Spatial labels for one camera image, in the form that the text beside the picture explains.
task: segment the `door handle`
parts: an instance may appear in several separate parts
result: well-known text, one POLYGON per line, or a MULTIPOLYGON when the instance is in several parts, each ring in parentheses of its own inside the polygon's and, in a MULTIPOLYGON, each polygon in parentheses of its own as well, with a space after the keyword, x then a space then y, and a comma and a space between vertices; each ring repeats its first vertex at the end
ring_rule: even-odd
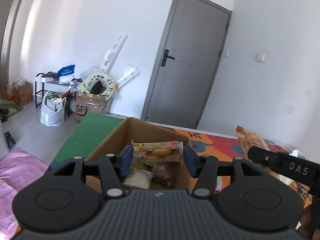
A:
POLYGON ((163 58, 161 61, 161 67, 165 67, 165 63, 167 62, 167 58, 176 59, 175 57, 171 57, 168 54, 169 54, 169 50, 165 49, 164 54, 163 54, 163 58))

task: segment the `pink satin cloth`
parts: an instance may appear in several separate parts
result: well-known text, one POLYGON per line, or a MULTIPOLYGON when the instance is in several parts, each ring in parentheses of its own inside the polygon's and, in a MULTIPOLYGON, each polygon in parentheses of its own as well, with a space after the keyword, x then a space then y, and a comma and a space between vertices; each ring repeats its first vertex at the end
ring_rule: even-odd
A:
POLYGON ((0 160, 0 240, 14 236, 18 223, 12 213, 15 195, 44 175, 48 165, 15 148, 0 160))

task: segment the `blue package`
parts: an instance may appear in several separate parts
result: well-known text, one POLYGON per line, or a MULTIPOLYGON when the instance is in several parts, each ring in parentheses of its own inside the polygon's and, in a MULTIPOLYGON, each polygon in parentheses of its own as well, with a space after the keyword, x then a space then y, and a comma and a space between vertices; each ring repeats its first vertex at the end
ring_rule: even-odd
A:
POLYGON ((58 71, 57 78, 74 74, 75 73, 75 66, 76 65, 69 65, 69 66, 61 68, 58 71))

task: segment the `blue gripper pad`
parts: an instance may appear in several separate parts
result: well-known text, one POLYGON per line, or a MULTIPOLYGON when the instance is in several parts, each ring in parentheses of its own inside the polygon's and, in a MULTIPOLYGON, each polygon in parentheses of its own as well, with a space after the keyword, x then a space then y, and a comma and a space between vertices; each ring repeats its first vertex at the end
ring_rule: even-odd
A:
POLYGON ((126 146, 121 153, 121 164, 119 167, 119 176, 120 177, 125 177, 127 175, 128 169, 131 165, 131 160, 132 160, 132 151, 133 148, 130 145, 130 147, 126 146))
POLYGON ((198 178, 200 175, 200 170, 196 163, 200 162, 200 156, 198 156, 193 149, 191 149, 191 147, 185 146, 183 148, 183 160, 190 176, 193 178, 198 178))

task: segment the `door frame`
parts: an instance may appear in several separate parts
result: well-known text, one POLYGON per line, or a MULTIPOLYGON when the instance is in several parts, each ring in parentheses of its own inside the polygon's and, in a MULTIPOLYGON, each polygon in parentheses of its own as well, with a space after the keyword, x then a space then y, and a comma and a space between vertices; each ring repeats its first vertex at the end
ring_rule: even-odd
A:
MULTIPOLYGON (((153 70, 152 70, 152 74, 151 74, 151 78, 150 78, 150 82, 149 82, 149 87, 148 87, 148 90, 147 90, 147 95, 146 95, 146 99, 144 101, 143 110, 142 110, 142 114, 141 114, 141 120, 144 120, 144 121, 148 121, 147 120, 147 112, 148 112, 148 109, 149 109, 151 96, 152 96, 153 89, 154 89, 154 86, 155 86, 155 83, 156 83, 156 78, 157 78, 158 71, 159 71, 159 68, 160 68, 160 63, 161 63, 161 60, 162 60, 162 57, 163 57, 165 45, 166 45, 166 42, 167 42, 167 39, 168 39, 168 36, 169 36, 171 24, 172 24, 173 17, 174 17, 174 14, 175 14, 175 11, 176 11, 176 8, 177 8, 177 5, 178 5, 178 1, 179 0, 173 0, 172 1, 172 5, 171 5, 170 11, 169 11, 168 19, 167 19, 167 21, 165 23, 164 31, 163 31, 162 38, 161 38, 161 41, 160 41, 160 44, 159 44, 159 49, 158 49, 158 52, 157 52, 157 55, 156 55, 155 64, 153 66, 153 70)), ((224 45, 225 45, 226 39, 227 39, 228 30, 229 30, 229 27, 230 27, 230 20, 231 20, 231 16, 232 16, 232 11, 230 11, 230 10, 228 10, 228 9, 226 9, 226 8, 220 6, 220 5, 218 5, 218 4, 216 4, 216 3, 212 2, 212 1, 209 1, 209 0, 199 0, 199 1, 205 2, 205 3, 209 4, 209 5, 214 6, 215 8, 217 8, 217 9, 219 9, 221 11, 224 11, 227 14, 229 14, 227 28, 226 28, 225 35, 223 37, 222 46, 221 46, 221 51, 223 51, 223 48, 224 48, 224 45)), ((210 82, 210 89, 207 92, 207 95, 206 95, 205 100, 204 100, 204 104, 203 104, 203 106, 201 108, 201 112, 200 112, 198 121, 197 121, 194 129, 196 129, 198 127, 198 124, 199 124, 200 119, 202 117, 204 108, 205 108, 205 106, 207 104, 207 101, 208 101, 208 98, 209 98, 209 95, 210 95, 210 92, 211 92, 211 88, 212 88, 212 85, 213 85, 213 81, 215 79, 215 76, 216 76, 217 71, 218 71, 218 66, 219 66, 220 61, 221 61, 221 57, 222 57, 222 53, 220 54, 219 59, 218 59, 217 64, 216 64, 216 67, 215 67, 215 69, 213 71, 212 80, 210 82)))
POLYGON ((4 28, 2 48, 0 51, 0 97, 5 98, 6 85, 9 83, 9 58, 14 24, 22 0, 13 0, 4 28))

